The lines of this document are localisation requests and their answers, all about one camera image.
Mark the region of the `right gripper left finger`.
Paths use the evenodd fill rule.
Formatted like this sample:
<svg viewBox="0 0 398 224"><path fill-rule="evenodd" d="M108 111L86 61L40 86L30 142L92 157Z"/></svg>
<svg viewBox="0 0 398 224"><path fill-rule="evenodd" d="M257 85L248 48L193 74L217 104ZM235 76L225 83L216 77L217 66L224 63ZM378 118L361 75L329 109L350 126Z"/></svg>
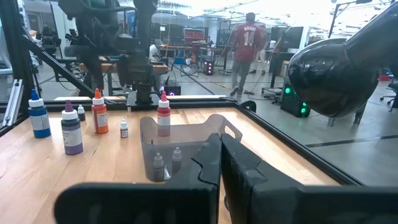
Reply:
<svg viewBox="0 0 398 224"><path fill-rule="evenodd" d="M56 199L57 224L217 224L221 147L213 133L163 184L86 182Z"/></svg>

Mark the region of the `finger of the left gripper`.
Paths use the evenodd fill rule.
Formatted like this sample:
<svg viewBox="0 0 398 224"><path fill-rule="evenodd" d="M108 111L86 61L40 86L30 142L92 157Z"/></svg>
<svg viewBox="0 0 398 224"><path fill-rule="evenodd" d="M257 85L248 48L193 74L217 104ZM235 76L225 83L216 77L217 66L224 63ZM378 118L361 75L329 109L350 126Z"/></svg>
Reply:
<svg viewBox="0 0 398 224"><path fill-rule="evenodd" d="M103 91L104 83L103 83L103 75L100 63L95 63L92 68L92 87L93 89L99 89Z"/></svg>
<svg viewBox="0 0 398 224"><path fill-rule="evenodd" d="M88 87L91 86L91 76L88 73L88 69L86 68L86 65L84 63L79 64L79 69L81 74L83 75L83 83L87 85Z"/></svg>

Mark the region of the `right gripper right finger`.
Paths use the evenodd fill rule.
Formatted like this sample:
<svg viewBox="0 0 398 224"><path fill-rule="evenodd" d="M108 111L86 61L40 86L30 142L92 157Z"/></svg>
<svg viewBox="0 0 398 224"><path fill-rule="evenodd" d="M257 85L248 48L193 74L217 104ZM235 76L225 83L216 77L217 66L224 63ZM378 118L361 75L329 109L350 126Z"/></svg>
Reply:
<svg viewBox="0 0 398 224"><path fill-rule="evenodd" d="M303 185L222 134L233 224L398 224L398 188Z"/></svg>

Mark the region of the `orange food coloring bottle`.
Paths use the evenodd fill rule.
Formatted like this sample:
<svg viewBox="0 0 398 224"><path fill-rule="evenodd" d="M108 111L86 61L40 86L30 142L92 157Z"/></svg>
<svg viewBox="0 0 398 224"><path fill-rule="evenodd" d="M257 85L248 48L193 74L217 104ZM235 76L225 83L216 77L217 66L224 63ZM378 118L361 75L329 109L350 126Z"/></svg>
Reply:
<svg viewBox="0 0 398 224"><path fill-rule="evenodd" d="M97 88L92 99L91 112L96 134L105 134L109 131L107 107L101 91Z"/></svg>

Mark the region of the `blue food coloring bottle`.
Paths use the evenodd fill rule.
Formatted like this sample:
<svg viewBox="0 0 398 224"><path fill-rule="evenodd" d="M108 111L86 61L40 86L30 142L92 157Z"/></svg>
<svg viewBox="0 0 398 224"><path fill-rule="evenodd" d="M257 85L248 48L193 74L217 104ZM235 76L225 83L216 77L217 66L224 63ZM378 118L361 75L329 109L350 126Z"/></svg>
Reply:
<svg viewBox="0 0 398 224"><path fill-rule="evenodd" d="M28 114L35 138L46 138L51 135L49 116L44 101L40 98L35 89L30 92L28 100Z"/></svg>

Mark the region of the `pink food coloring bottle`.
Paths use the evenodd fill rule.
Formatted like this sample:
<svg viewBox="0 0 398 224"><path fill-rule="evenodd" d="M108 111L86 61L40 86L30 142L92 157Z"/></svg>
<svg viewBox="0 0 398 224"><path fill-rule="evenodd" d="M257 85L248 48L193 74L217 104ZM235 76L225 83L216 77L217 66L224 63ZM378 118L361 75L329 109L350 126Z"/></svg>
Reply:
<svg viewBox="0 0 398 224"><path fill-rule="evenodd" d="M158 136L166 137L170 135L170 113L169 100L166 92L163 91L157 108Z"/></svg>

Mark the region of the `violet food coloring bottle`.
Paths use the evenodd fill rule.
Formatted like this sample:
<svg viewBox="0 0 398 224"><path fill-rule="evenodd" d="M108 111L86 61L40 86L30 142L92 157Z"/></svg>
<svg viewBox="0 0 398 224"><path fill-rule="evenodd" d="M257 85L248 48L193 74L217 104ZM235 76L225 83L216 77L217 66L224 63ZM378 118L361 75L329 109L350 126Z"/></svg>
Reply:
<svg viewBox="0 0 398 224"><path fill-rule="evenodd" d="M80 119L70 100L66 101L65 109L62 111L61 127L65 154L75 155L83 152Z"/></svg>

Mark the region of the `wooden workbench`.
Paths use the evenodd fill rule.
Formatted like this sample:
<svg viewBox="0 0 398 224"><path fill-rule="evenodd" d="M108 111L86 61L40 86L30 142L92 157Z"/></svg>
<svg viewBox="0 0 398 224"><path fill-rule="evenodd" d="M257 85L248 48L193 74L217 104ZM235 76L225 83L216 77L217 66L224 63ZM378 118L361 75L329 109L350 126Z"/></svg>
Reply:
<svg viewBox="0 0 398 224"><path fill-rule="evenodd" d="M106 86L106 91L108 96L116 96L116 92L119 94L124 93L127 91L128 88L133 89L132 85L122 85L119 83L120 79L116 80L113 75L117 75L117 66L116 61L102 61L101 63L102 75L103 75L103 82L104 86ZM168 66L164 63L155 63L153 65L153 72L154 72L154 83L159 86L160 83L160 76L165 75L168 72Z"/></svg>

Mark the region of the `grey translucent plastic bin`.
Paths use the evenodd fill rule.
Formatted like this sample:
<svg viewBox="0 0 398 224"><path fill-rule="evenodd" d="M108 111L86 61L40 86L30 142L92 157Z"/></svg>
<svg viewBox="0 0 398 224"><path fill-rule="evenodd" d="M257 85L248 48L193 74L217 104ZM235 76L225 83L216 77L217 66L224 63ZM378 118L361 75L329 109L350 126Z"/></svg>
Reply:
<svg viewBox="0 0 398 224"><path fill-rule="evenodd" d="M207 142L211 134L224 134L226 128L232 131L235 139L238 141L242 139L241 131L220 114L210 115L204 123L170 125L170 135L166 137L158 136L158 124L154 119L150 117L141 118L141 146L146 177L155 182L153 163L158 152L164 160L164 181L169 180L173 176L172 156L176 147L179 147L182 152L182 169Z"/></svg>

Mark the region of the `black computer green lights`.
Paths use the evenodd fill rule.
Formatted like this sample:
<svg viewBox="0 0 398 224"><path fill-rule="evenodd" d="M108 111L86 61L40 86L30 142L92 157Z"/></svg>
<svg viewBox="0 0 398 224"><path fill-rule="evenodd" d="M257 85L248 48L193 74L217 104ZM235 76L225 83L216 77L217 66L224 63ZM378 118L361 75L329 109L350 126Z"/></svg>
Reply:
<svg viewBox="0 0 398 224"><path fill-rule="evenodd" d="M297 118L306 118L310 114L310 108L298 97L288 75L284 77L280 108Z"/></svg>

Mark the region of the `person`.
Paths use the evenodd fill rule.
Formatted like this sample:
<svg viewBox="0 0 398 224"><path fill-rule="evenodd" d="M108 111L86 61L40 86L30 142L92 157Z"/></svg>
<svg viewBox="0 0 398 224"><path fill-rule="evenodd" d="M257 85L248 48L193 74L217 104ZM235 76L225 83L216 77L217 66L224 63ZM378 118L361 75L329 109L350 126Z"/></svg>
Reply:
<svg viewBox="0 0 398 224"><path fill-rule="evenodd" d="M230 96L242 95L254 56L262 46L261 29L256 25L255 20L255 13L249 12L246 14L245 23L238 25L235 32L231 46L231 50L236 50L232 66L233 89Z"/></svg>

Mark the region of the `black office chair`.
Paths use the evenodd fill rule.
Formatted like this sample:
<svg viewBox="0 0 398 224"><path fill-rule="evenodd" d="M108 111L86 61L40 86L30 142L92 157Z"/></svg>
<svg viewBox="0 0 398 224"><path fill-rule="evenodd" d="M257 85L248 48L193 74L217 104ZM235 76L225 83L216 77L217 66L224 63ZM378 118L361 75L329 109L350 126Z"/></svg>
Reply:
<svg viewBox="0 0 398 224"><path fill-rule="evenodd" d="M380 97L380 101L383 101L385 98L390 98L387 102L387 105L391 106L391 110L398 109L398 82L388 84L388 89L392 90L395 95L394 96L382 96Z"/></svg>

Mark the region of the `black monitor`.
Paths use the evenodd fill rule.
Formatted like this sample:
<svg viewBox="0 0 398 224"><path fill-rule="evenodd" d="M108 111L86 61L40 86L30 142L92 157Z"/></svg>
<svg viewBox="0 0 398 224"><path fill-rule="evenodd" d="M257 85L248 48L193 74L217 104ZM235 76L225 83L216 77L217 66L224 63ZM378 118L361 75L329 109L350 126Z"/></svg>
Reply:
<svg viewBox="0 0 398 224"><path fill-rule="evenodd" d="M282 60L290 60L300 48L302 34L303 27L273 27L271 41L275 44L271 47L272 52Z"/></svg>

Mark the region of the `silver aluminium bracket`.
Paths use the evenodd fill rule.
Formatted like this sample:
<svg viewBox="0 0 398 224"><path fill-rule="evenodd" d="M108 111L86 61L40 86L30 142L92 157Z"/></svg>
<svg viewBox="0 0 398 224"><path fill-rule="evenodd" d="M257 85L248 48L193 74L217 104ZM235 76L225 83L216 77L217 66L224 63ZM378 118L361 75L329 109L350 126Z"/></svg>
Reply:
<svg viewBox="0 0 398 224"><path fill-rule="evenodd" d="M3 126L12 126L16 123L19 115L19 108L21 106L21 100L24 91L24 84L22 79L14 79L11 89L9 101L4 114Z"/></svg>

